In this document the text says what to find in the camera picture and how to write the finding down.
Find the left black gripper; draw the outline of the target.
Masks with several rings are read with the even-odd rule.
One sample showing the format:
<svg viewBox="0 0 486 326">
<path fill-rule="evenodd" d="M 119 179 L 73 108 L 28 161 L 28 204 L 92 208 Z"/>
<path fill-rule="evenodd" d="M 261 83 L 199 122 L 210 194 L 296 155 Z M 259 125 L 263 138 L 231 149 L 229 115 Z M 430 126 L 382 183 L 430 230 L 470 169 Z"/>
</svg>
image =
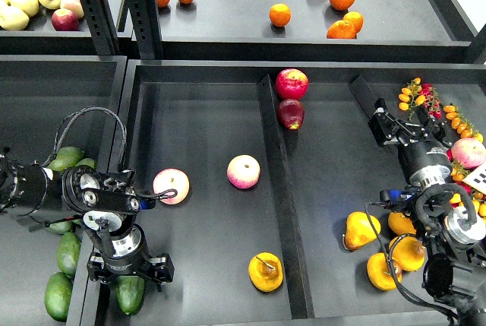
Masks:
<svg viewBox="0 0 486 326">
<path fill-rule="evenodd" d="M 109 284 L 115 276 L 139 276 L 153 281 L 158 292 L 164 283 L 173 281 L 175 267 L 170 255 L 162 253 L 151 258 L 139 225 L 129 226 L 120 236 L 112 236 L 107 228 L 101 228 L 96 234 L 101 239 L 101 247 L 87 261 L 91 281 Z"/>
</svg>

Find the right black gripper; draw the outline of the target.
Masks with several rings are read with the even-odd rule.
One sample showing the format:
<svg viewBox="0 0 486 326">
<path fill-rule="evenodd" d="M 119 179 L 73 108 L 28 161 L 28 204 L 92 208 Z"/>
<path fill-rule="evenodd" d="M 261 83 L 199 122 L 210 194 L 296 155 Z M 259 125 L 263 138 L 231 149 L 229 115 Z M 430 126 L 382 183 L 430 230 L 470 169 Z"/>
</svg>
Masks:
<svg viewBox="0 0 486 326">
<path fill-rule="evenodd" d="M 397 145 L 406 183 L 417 188 L 444 184 L 452 172 L 452 164 L 441 144 L 446 138 L 445 124 L 431 116 L 425 106 L 415 110 L 421 128 L 412 128 L 395 118 L 383 98 L 377 99 L 374 108 L 368 126 L 379 146 Z"/>
</svg>

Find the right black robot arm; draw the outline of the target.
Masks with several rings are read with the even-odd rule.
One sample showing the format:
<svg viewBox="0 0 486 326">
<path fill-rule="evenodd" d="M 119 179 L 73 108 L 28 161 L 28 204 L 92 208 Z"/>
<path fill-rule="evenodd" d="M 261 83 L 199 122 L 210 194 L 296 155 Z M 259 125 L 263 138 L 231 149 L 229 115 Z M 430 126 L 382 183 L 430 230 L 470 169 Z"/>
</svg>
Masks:
<svg viewBox="0 0 486 326">
<path fill-rule="evenodd" d="M 409 215 L 427 250 L 422 286 L 431 308 L 451 324 L 485 323 L 485 224 L 467 191 L 450 179 L 443 124 L 419 108 L 419 122 L 395 118 L 379 98 L 366 110 L 376 142 L 394 145 L 407 186 L 380 193 L 378 204 Z"/>
</svg>

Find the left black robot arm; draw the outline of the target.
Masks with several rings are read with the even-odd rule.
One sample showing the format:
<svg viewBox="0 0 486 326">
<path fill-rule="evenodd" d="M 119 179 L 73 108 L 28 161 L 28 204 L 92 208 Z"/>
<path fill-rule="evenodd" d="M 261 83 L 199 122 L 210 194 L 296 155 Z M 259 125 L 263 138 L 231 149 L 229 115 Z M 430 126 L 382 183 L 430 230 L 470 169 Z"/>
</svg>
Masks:
<svg viewBox="0 0 486 326">
<path fill-rule="evenodd" d="M 57 157 L 68 130 L 83 114 L 99 111 L 120 118 L 110 109 L 88 106 L 64 118 L 54 148 L 44 164 L 23 165 L 1 153 L 1 212 L 10 214 L 31 231 L 54 223 L 79 220 L 94 249 L 87 261 L 92 281 L 111 283 L 119 276 L 139 276 L 156 285 L 170 283 L 174 265 L 166 253 L 150 255 L 136 216 L 157 201 L 174 198 L 168 188 L 159 194 L 137 191 L 134 170 L 126 169 L 127 129 L 120 124 L 121 147 L 117 171 L 102 173 L 90 166 L 72 166 L 61 172 L 48 167 Z"/>
</svg>

